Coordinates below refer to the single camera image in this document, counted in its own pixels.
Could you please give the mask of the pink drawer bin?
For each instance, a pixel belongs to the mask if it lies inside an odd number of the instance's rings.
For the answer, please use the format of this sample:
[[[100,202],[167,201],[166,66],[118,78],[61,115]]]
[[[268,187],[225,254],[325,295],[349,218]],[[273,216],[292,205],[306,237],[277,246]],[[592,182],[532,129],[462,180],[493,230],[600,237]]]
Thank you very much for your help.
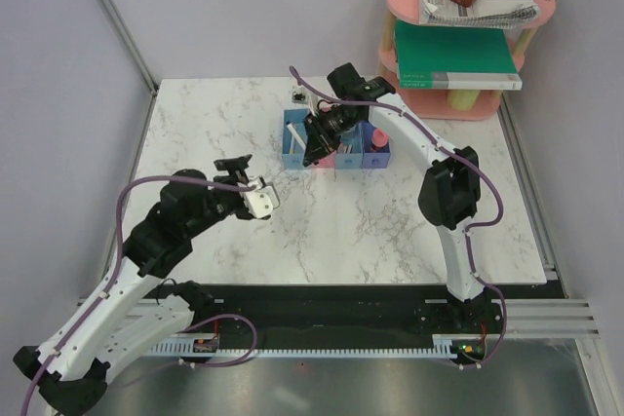
[[[319,160],[309,166],[311,170],[318,169],[334,169],[335,168],[335,157],[334,155],[329,155],[326,158]]]

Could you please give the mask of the black white marker pen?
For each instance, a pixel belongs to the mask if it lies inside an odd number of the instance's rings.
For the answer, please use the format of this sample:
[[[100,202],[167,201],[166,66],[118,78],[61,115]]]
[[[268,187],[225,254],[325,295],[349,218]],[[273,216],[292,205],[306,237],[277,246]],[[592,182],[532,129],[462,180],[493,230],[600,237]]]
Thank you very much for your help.
[[[306,141],[303,139],[303,137],[299,134],[299,132],[296,130],[296,127],[293,123],[288,122],[287,123],[287,129],[289,130],[289,132],[292,135],[292,138],[298,143],[298,145],[302,148],[305,149],[306,148]]]

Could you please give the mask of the light blue drawer bin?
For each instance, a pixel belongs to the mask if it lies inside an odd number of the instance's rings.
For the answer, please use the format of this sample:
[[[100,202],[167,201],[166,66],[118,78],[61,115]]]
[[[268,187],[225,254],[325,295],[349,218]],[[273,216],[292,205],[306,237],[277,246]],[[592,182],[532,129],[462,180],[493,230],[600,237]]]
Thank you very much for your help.
[[[356,151],[353,154],[342,154],[342,144],[353,144]],[[340,136],[340,144],[335,155],[335,168],[337,170],[359,169],[363,160],[363,143],[361,125],[357,124],[351,130]]]
[[[283,113],[283,128],[282,128],[282,162],[286,170],[304,170],[302,165],[304,150],[295,141],[294,153],[289,154],[289,146],[291,139],[293,138],[289,130],[287,129],[287,123],[291,122],[295,125],[296,130],[307,142],[307,134],[304,128],[303,120],[307,116],[307,109],[287,109]]]

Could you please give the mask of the pink cap glue bottle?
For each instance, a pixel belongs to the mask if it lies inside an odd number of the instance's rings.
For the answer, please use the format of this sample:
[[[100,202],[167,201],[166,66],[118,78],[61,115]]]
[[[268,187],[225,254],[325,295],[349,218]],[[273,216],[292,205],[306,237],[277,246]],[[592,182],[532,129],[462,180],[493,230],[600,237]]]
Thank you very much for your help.
[[[370,151],[379,152],[387,146],[388,142],[388,135],[382,130],[374,128],[370,135]]]

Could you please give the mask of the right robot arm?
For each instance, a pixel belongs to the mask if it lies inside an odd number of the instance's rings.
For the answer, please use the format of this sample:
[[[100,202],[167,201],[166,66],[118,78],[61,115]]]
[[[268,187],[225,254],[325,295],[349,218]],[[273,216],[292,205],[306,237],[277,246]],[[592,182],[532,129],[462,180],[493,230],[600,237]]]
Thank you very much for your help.
[[[328,76],[334,93],[329,96],[305,82],[294,67],[290,72],[301,87],[331,104],[327,111],[310,111],[303,120],[307,134],[305,167],[335,152],[341,137],[364,122],[386,133],[412,157],[423,174],[418,207],[436,227],[443,249],[448,324],[457,331],[471,330],[482,319],[485,289],[475,278],[470,247],[463,239],[481,198],[475,150],[458,149],[434,133],[381,76],[366,80],[346,63]]]

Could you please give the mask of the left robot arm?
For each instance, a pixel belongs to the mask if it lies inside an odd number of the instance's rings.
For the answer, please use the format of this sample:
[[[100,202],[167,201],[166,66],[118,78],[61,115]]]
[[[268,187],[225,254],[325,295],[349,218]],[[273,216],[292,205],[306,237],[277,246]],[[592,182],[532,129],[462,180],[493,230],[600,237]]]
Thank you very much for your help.
[[[219,175],[214,179],[198,170],[180,170],[142,177],[122,189],[118,209],[134,188],[163,185],[159,201],[130,236],[116,231],[116,260],[72,317],[45,342],[23,346],[14,355],[15,366],[29,381],[21,414],[39,395],[61,415],[84,415],[153,346],[179,332],[211,326],[214,308],[194,282],[179,284],[154,312],[127,326],[121,322],[192,253],[194,238],[230,216],[267,219],[279,207],[273,185],[248,176],[250,159],[215,161]]]

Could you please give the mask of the green book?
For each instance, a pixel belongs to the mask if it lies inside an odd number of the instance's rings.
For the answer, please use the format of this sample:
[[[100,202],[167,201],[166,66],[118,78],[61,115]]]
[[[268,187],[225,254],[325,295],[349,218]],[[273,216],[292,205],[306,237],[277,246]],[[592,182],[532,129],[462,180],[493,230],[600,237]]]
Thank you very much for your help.
[[[394,31],[403,89],[518,91],[523,82],[500,29],[420,26]]]

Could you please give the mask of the yellow foam roll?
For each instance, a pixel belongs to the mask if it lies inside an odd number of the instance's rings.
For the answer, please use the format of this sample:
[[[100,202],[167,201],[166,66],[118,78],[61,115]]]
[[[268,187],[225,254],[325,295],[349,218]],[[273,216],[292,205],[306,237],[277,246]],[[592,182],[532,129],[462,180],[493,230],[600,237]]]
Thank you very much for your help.
[[[447,101],[451,108],[465,112],[475,105],[480,93],[480,90],[450,90]]]

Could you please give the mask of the pink three tier shelf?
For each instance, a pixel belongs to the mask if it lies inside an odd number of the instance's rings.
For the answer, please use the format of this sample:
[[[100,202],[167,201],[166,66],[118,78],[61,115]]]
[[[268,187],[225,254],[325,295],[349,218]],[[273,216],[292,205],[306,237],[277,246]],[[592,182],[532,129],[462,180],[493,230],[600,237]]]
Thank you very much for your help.
[[[378,74],[422,118],[488,119],[503,92],[522,87],[527,46],[555,13],[556,0],[533,1],[537,19],[513,40],[501,29],[426,26],[419,22],[420,0],[386,0]]]

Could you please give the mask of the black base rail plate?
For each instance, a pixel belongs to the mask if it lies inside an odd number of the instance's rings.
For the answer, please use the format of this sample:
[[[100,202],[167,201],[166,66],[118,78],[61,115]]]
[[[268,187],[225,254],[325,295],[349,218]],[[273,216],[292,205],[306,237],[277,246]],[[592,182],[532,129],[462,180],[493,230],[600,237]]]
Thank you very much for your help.
[[[483,293],[473,321],[455,322],[442,286],[207,285],[157,286],[148,298],[179,293],[201,319],[217,318],[219,337],[257,344],[421,345],[435,335],[492,336],[502,329],[495,293]]]

